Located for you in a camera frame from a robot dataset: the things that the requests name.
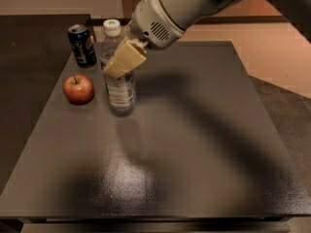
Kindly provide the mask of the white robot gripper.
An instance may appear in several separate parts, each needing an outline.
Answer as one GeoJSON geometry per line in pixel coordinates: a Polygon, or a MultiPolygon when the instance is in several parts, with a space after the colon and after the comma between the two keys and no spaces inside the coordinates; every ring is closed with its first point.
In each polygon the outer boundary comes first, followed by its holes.
{"type": "Polygon", "coordinates": [[[122,41],[107,62],[104,74],[118,79],[130,73],[147,60],[148,42],[154,49],[166,49],[184,33],[160,0],[141,0],[132,13],[131,21],[123,28],[122,41]],[[131,32],[145,41],[133,39],[131,32]]]}

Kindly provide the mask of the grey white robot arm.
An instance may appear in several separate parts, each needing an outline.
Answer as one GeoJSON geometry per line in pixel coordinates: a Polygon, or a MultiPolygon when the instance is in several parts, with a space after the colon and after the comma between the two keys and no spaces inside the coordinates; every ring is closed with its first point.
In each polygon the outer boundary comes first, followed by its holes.
{"type": "MultiPolygon", "coordinates": [[[[141,0],[104,73],[118,79],[147,60],[147,50],[166,49],[196,22],[240,0],[141,0]]],[[[265,0],[307,40],[311,40],[311,0],[265,0]]]]}

